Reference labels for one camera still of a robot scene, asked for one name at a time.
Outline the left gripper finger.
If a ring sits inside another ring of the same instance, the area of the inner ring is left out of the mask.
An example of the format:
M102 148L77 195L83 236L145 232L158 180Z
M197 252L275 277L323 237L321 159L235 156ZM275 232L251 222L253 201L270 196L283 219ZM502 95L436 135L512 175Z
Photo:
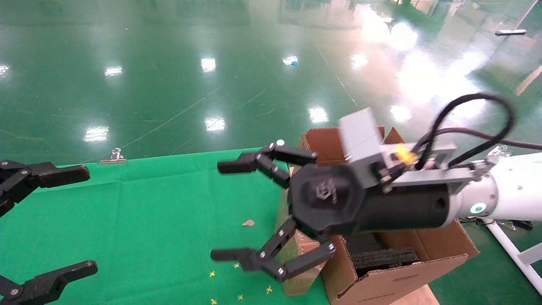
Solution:
M58 300L69 283L92 276L97 271L97 263L88 260L37 275L22 285L1 276L0 303L2 305L45 305Z
M0 216L6 215L17 203L23 201L36 189L85 182L90 179L89 169L84 165L57 168L51 162L20 164L2 160L0 164Z

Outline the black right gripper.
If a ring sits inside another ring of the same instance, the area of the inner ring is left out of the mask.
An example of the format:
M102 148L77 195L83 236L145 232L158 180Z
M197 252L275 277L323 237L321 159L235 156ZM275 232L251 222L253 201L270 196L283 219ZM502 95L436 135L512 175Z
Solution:
M310 237L353 236L387 230L446 227L457 217L452 196L462 189L461 169L409 171L405 164L370 164L365 174L354 164L317 166L317 152L270 143L219 161L221 174L260 171L283 189L290 188L288 218L260 249L213 249L216 262L238 262L245 272L263 271L279 282L327 262L337 251L330 239L286 263L277 254L299 229ZM304 166L292 177L275 160Z

